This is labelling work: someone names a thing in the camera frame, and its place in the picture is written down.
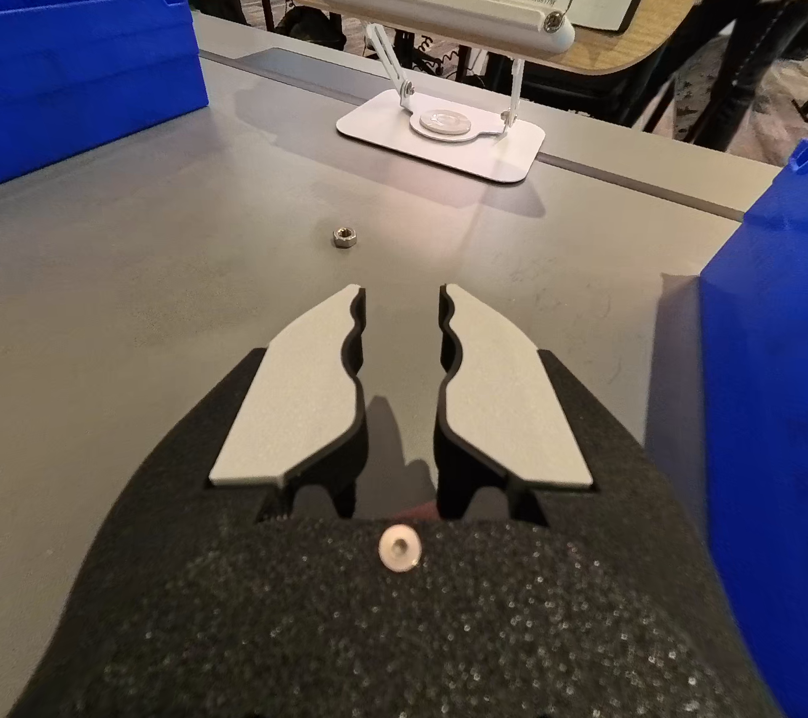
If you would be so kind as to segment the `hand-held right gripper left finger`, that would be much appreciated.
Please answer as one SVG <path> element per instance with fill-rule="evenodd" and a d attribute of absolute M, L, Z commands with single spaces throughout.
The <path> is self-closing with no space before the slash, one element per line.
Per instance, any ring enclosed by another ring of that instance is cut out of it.
<path fill-rule="evenodd" d="M 215 487 L 271 487 L 291 503 L 322 487 L 353 517 L 369 458 L 362 334 L 366 290 L 351 283 L 305 311 L 268 344 L 208 474 Z"/>

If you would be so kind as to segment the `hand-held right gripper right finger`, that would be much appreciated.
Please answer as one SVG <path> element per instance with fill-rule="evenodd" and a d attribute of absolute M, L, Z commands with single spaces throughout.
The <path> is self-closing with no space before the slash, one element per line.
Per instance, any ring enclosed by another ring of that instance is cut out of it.
<path fill-rule="evenodd" d="M 513 519 L 543 519 L 539 492 L 590 494 L 595 477 L 537 345 L 456 283 L 439 289 L 436 506 L 461 519 L 482 489 Z"/>

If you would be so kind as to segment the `blue plastic bin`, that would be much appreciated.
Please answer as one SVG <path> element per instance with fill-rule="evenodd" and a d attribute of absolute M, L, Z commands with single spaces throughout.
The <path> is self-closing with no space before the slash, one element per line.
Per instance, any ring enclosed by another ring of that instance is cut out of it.
<path fill-rule="evenodd" d="M 783 713 L 807 715 L 807 142 L 700 275 L 709 545 Z"/>
<path fill-rule="evenodd" d="M 1 0 L 1 182 L 207 107 L 188 0 Z"/>

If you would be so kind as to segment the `wooden document stand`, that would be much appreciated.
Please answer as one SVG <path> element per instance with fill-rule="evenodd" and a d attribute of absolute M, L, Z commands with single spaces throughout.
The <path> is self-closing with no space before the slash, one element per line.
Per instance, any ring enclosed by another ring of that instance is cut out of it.
<path fill-rule="evenodd" d="M 443 168 L 502 185 L 523 181 L 545 140 L 545 132 L 528 122 L 520 109 L 524 69 L 547 66 L 560 78 L 601 78 L 634 70 L 655 56 L 696 0 L 640 0 L 621 33 L 572 26 L 554 10 L 534 13 L 533 26 L 492 15 L 469 14 L 450 8 L 432 12 L 426 21 L 410 20 L 393 2 L 393 9 L 363 8 L 355 0 L 295 0 L 298 3 L 366 22 L 366 36 L 388 76 L 389 85 L 336 123 L 338 134 L 397 152 Z M 445 37 L 452 43 L 504 56 L 511 61 L 507 106 L 483 109 L 439 97 L 415 86 L 386 33 L 401 32 Z"/>

